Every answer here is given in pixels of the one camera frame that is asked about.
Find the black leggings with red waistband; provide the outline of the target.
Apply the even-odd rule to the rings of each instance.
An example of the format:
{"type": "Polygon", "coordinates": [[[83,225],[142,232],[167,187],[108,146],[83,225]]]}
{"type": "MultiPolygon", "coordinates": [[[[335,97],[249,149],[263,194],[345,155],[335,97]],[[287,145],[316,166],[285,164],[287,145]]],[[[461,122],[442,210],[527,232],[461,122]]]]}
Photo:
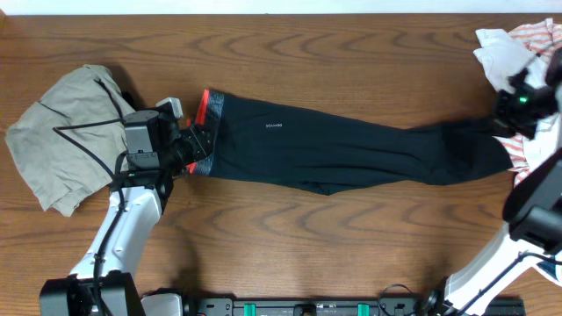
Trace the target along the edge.
{"type": "Polygon", "coordinates": [[[511,169],[483,118],[401,129],[206,90],[213,153],[192,174],[332,195],[386,183],[451,185],[511,169]]]}

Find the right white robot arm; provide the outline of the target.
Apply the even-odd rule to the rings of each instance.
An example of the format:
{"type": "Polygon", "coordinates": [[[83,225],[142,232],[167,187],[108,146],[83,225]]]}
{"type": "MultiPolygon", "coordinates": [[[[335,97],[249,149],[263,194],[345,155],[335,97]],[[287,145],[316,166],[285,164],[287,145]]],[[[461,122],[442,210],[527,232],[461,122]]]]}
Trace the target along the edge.
{"type": "MultiPolygon", "coordinates": [[[[500,91],[494,122],[504,132],[534,138],[537,122],[561,110],[561,51],[556,49],[545,85],[525,82],[529,71],[509,77],[512,92],[500,91]]],[[[503,225],[480,253],[443,287],[430,292],[421,315],[482,315],[494,298],[537,262],[560,266],[561,152],[556,150],[510,193],[503,225]]]]}

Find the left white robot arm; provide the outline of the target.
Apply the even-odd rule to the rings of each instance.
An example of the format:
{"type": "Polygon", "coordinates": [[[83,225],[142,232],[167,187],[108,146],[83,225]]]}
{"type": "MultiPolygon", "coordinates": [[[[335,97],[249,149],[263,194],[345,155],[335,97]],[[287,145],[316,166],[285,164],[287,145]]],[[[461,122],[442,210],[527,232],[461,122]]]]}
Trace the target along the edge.
{"type": "Polygon", "coordinates": [[[68,276],[45,282],[43,315],[183,315],[176,291],[141,297],[134,284],[150,232],[161,219],[176,176],[213,151],[203,126],[128,126],[126,151],[115,165],[104,221],[68,276]]]}

